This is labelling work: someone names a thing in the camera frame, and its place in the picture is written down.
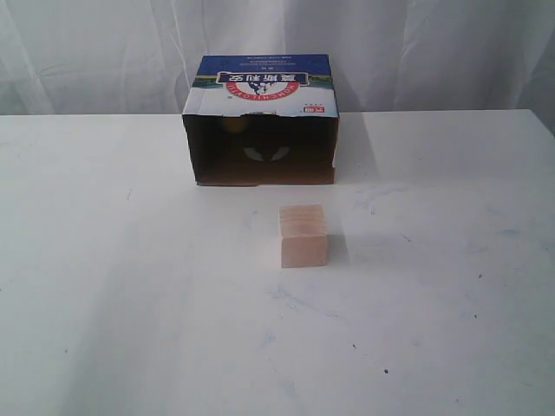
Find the light wooden block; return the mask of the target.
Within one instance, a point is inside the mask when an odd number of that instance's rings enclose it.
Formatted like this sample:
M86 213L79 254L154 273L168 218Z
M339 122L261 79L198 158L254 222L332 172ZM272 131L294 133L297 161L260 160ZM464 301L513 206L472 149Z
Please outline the light wooden block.
M281 266L324 266L328 260L328 230L323 206L281 206L278 216Z

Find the blue white cardboard box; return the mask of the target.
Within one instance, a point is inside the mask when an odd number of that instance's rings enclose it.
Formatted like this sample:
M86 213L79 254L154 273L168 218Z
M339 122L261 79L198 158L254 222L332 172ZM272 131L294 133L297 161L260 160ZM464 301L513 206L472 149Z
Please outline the blue white cardboard box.
M206 55L182 112L197 185L329 185L339 112L330 59Z

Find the white backdrop curtain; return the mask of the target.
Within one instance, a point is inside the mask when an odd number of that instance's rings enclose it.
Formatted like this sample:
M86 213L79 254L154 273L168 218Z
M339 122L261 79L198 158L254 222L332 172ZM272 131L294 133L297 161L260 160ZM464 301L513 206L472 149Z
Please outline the white backdrop curtain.
M554 122L551 1L4 1L1 111L178 113L204 55L308 53L344 112Z

